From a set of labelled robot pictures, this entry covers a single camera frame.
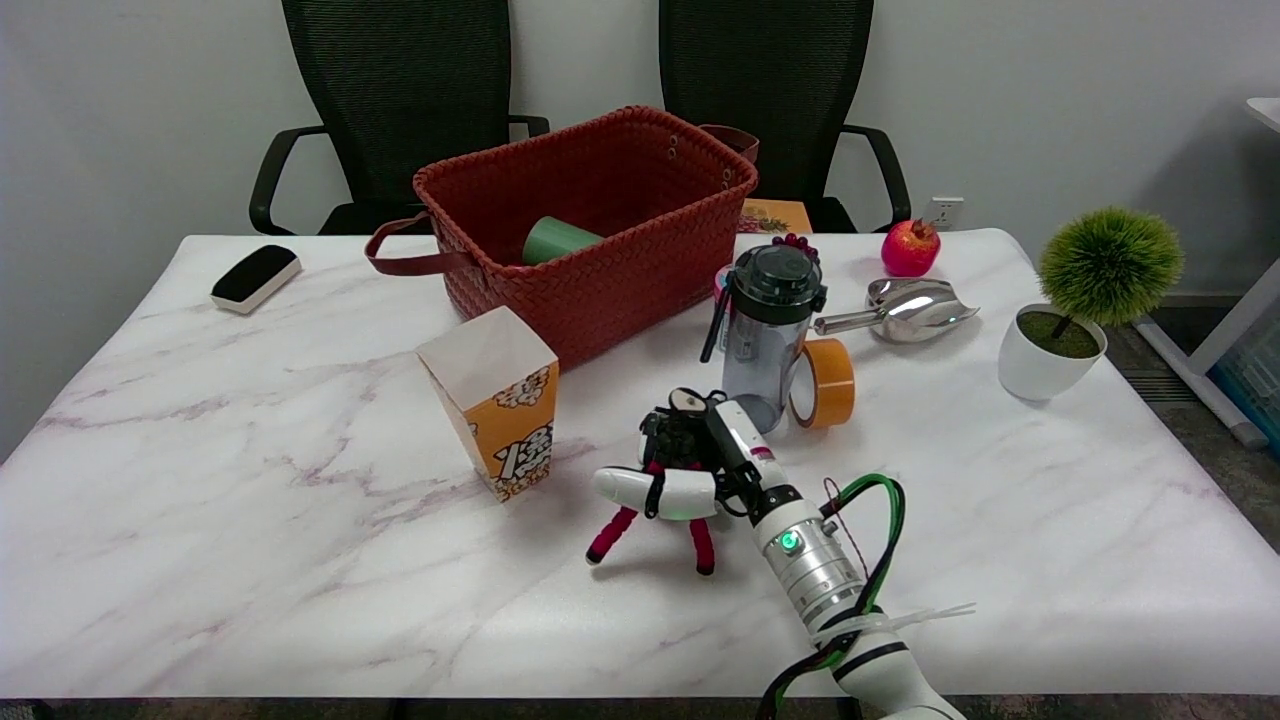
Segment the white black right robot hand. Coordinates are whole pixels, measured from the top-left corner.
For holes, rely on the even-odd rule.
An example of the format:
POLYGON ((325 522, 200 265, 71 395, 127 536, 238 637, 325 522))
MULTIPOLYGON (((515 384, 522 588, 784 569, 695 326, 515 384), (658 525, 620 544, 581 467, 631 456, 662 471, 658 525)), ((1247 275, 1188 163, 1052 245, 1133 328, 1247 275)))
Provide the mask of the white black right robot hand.
POLYGON ((639 430, 637 466, 602 468, 591 486, 648 519, 692 521, 727 512, 758 524, 799 497, 741 404, 722 391, 673 389, 639 430))

